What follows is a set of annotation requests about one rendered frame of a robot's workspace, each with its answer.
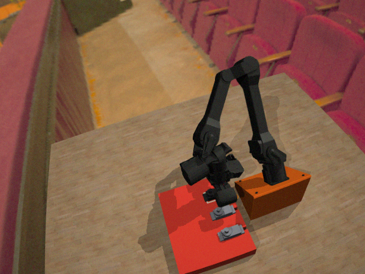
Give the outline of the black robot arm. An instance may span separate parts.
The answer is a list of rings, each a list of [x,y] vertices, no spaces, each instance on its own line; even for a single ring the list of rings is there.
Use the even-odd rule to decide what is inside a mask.
[[[252,140],[248,140],[250,153],[259,164],[263,164],[264,182],[273,186],[289,180],[284,166],[286,154],[277,149],[267,128],[258,87],[259,76],[259,62],[251,56],[240,59],[233,67],[216,74],[205,115],[193,134],[193,157],[180,163],[182,175],[190,186],[207,177],[210,171],[221,172],[226,166],[229,170],[226,173],[226,182],[239,178],[244,172],[233,154],[226,157],[232,151],[226,143],[222,142],[217,146],[221,131],[220,116],[230,82],[235,79],[243,89],[252,126]]]

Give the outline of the red flat panel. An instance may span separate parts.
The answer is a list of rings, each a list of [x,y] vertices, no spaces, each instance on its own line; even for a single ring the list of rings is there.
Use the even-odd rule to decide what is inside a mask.
[[[256,253],[236,203],[205,202],[208,189],[214,187],[206,178],[159,193],[179,274],[200,274]]]

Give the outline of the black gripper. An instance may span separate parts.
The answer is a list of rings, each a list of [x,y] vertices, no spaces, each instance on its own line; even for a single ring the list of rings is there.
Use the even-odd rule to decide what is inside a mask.
[[[218,207],[228,206],[237,202],[237,195],[234,188],[230,187],[229,183],[226,183],[226,173],[229,172],[227,166],[221,172],[210,171],[207,176],[211,186],[215,189],[212,190]]]

